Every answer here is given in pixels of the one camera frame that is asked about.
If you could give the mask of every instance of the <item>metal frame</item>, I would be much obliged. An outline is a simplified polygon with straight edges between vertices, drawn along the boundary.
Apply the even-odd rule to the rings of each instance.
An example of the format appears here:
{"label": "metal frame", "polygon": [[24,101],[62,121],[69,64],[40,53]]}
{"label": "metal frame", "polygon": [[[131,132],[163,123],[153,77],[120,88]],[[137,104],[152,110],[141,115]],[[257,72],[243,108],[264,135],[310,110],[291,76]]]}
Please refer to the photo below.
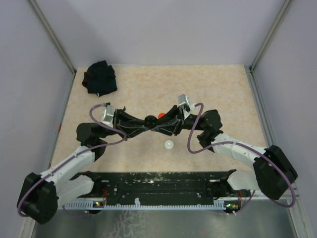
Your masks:
{"label": "metal frame", "polygon": [[250,71],[254,72],[254,70],[257,68],[262,56],[264,55],[265,51],[267,50],[270,42],[272,41],[274,35],[277,32],[278,27],[281,25],[281,23],[283,22],[288,10],[291,7],[293,0],[285,0],[281,10],[279,11],[273,25],[271,26],[270,31],[268,32],[266,38],[264,39],[260,50],[258,51],[256,57],[254,58],[251,66],[250,66]]}
{"label": "metal frame", "polygon": [[43,26],[49,39],[51,40],[51,42],[53,43],[53,45],[57,49],[59,55],[61,56],[62,60],[64,61],[64,63],[68,67],[68,69],[73,74],[76,73],[76,69],[75,69],[72,61],[70,60],[68,54],[66,53],[66,50],[64,49],[64,47],[62,46],[62,44],[58,40],[54,30],[52,29],[51,25],[47,21],[46,17],[44,16],[44,14],[43,14],[42,10],[40,9],[39,5],[37,4],[37,2],[35,0],[27,0],[27,2],[29,3],[34,14],[36,15],[36,17],[39,20],[39,22],[41,23],[41,25]]}

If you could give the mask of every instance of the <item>white ball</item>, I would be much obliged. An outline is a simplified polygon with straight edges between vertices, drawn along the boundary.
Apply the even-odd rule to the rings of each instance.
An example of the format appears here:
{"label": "white ball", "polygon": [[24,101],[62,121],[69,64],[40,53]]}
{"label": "white ball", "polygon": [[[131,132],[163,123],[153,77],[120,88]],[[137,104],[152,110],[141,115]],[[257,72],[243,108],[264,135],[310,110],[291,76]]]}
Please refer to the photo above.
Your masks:
{"label": "white ball", "polygon": [[165,143],[164,143],[164,146],[166,149],[170,150],[170,149],[173,149],[174,147],[174,142],[171,141],[171,140],[167,140]]}

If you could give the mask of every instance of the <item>wire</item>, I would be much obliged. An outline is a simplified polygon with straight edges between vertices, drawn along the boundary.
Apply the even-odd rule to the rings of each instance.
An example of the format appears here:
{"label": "wire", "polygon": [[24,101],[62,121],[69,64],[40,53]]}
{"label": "wire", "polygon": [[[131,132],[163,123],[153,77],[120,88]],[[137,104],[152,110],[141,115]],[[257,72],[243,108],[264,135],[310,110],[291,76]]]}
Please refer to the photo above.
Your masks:
{"label": "wire", "polygon": [[127,135],[121,131],[121,130],[118,130],[116,128],[112,128],[108,125],[105,125],[99,121],[97,121],[94,116],[93,116],[93,111],[96,109],[96,108],[99,108],[99,107],[102,107],[102,106],[105,106],[105,104],[97,104],[97,105],[94,105],[93,107],[90,108],[89,110],[89,116],[90,118],[98,125],[106,128],[106,129],[109,129],[109,130],[112,130],[114,132],[117,132],[121,135],[123,135],[123,138],[119,141],[116,141],[116,142],[111,142],[111,143],[104,143],[104,144],[101,144],[101,145],[96,145],[96,146],[93,146],[91,148],[87,148],[85,150],[82,150],[80,152],[77,153],[77,155],[73,155],[71,156],[70,158],[68,158],[66,161],[64,161],[62,164],[60,164],[57,168],[55,168],[54,170],[52,170],[52,172],[46,176],[44,176],[43,178],[41,178],[39,181],[37,181],[25,194],[24,196],[21,198],[19,204],[18,204],[18,214],[21,216],[21,217],[28,217],[27,215],[23,214],[21,212],[21,207],[22,207],[22,204],[24,203],[25,199],[30,195],[30,193],[41,183],[43,182],[44,180],[46,180],[47,178],[51,177],[52,175],[54,175],[58,170],[60,170],[62,167],[64,167],[67,163],[69,163],[70,161],[72,161],[73,159],[77,158],[77,156],[81,155],[81,154],[84,154],[88,151],[91,151],[91,150],[94,150],[94,149],[97,149],[97,148],[101,148],[101,147],[104,147],[104,146],[108,146],[108,145],[117,145],[121,142],[123,142],[124,140],[127,139]]}
{"label": "wire", "polygon": [[[270,160],[267,156],[261,154],[259,151],[253,149],[252,147],[249,147],[249,146],[247,146],[247,145],[244,145],[244,144],[242,144],[242,143],[236,142],[236,141],[217,142],[217,143],[214,143],[214,144],[210,144],[210,145],[206,146],[205,148],[200,149],[200,150],[197,150],[197,151],[193,151],[193,150],[190,148],[190,142],[191,142],[191,139],[192,139],[194,130],[195,130],[197,124],[198,124],[198,121],[199,121],[199,119],[200,119],[200,117],[201,117],[201,115],[202,115],[202,113],[203,113],[203,109],[204,109],[204,104],[203,104],[203,103],[197,103],[197,104],[195,105],[195,107],[197,107],[197,106],[200,106],[200,110],[199,110],[199,113],[198,113],[198,115],[197,115],[197,117],[196,117],[196,119],[195,119],[195,122],[194,122],[194,124],[193,124],[193,127],[192,127],[192,129],[190,130],[190,132],[189,132],[189,136],[188,136],[188,140],[187,140],[187,149],[188,149],[188,151],[189,151],[190,153],[192,153],[192,154],[198,154],[198,153],[200,153],[200,152],[203,152],[204,150],[208,150],[208,149],[210,149],[210,148],[212,148],[212,147],[214,147],[214,146],[217,146],[217,145],[236,144],[236,145],[238,145],[238,146],[240,146],[240,147],[243,147],[243,148],[245,148],[245,149],[247,149],[247,150],[253,152],[254,154],[256,154],[256,155],[262,157],[264,160],[266,160],[269,164],[272,165],[272,167],[273,167],[274,169],[276,169],[276,171],[278,171],[278,173],[282,176],[282,178],[283,178],[283,179],[285,180],[285,182],[287,183],[287,186],[289,187],[289,189],[290,189],[290,191],[291,191],[291,194],[292,194],[292,202],[291,202],[291,204],[287,204],[287,205],[282,204],[282,203],[280,203],[280,202],[277,202],[277,201],[275,201],[275,200],[273,200],[273,199],[271,199],[271,198],[269,198],[269,199],[270,199],[272,202],[274,202],[275,204],[277,204],[277,205],[279,205],[279,206],[281,206],[281,207],[285,207],[285,208],[293,207],[293,206],[295,205],[295,203],[296,203],[296,194],[295,194],[294,188],[292,187],[292,184],[291,184],[290,181],[288,180],[287,176],[283,173],[283,171],[282,171],[275,163],[273,163],[272,160]],[[255,191],[253,191],[253,193],[252,193],[252,195],[250,196],[249,200],[246,202],[246,204],[245,204],[239,211],[243,210],[244,207],[245,207],[247,204],[249,204],[249,202],[251,201],[251,199],[252,199],[254,193],[255,193]]]}
{"label": "wire", "polygon": [[241,206],[242,195],[240,190],[238,191],[238,195],[239,195],[238,205]]}
{"label": "wire", "polygon": [[108,190],[104,190],[105,192],[103,193],[103,201],[104,201],[104,206],[105,206],[105,204],[106,204],[106,200],[107,200],[107,198],[108,198]]}

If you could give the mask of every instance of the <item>lavender wall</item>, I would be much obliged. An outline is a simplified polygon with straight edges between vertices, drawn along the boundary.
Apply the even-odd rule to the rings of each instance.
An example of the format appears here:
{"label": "lavender wall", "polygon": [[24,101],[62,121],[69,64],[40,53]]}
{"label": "lavender wall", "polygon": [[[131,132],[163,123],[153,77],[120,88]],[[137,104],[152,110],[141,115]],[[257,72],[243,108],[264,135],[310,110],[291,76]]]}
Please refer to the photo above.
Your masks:
{"label": "lavender wall", "polygon": [[17,237],[26,175],[48,163],[71,73],[26,1],[0,8],[0,232]]}
{"label": "lavender wall", "polygon": [[250,65],[283,0],[37,0],[75,67]]}
{"label": "lavender wall", "polygon": [[277,143],[298,172],[311,224],[317,222],[316,10],[315,0],[294,1],[256,70]]}

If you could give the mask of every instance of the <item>red object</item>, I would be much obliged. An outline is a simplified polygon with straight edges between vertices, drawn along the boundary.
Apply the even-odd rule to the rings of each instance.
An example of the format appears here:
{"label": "red object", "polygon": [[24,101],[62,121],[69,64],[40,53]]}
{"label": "red object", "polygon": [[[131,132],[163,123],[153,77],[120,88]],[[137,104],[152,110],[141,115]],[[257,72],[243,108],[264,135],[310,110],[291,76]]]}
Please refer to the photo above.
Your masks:
{"label": "red object", "polygon": [[158,116],[158,119],[160,119],[164,115],[165,115],[165,113],[160,113],[159,116]]}

